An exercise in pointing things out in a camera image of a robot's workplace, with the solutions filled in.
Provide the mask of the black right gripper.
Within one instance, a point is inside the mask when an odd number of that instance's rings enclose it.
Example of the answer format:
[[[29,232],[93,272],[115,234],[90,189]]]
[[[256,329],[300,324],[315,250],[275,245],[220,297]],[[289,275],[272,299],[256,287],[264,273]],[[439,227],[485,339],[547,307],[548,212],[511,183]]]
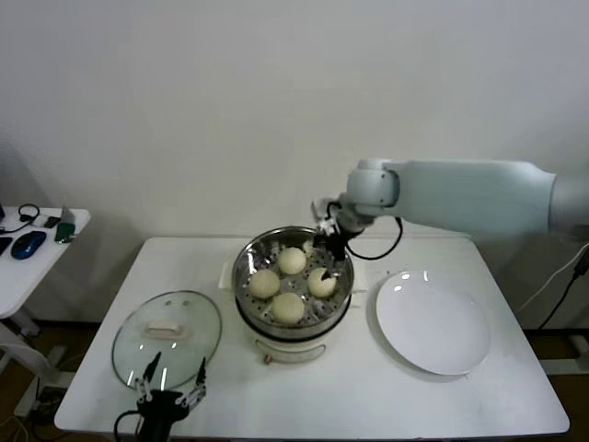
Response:
[[[314,247],[326,250],[331,255],[324,256],[325,270],[321,280],[337,279],[344,271],[344,262],[335,258],[345,258],[348,243],[357,236],[356,232],[342,227],[334,218],[320,220],[314,236]]]

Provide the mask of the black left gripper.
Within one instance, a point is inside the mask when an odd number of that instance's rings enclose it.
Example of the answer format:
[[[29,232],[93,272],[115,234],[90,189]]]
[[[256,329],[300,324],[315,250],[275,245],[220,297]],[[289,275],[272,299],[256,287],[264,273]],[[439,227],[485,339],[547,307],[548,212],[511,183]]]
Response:
[[[143,375],[134,381],[137,410],[143,417],[138,433],[141,442],[166,442],[171,427],[187,417],[187,409],[193,410],[206,396],[206,362],[202,359],[195,384],[189,392],[152,390],[150,382],[156,372],[161,353],[157,352],[147,364]]]

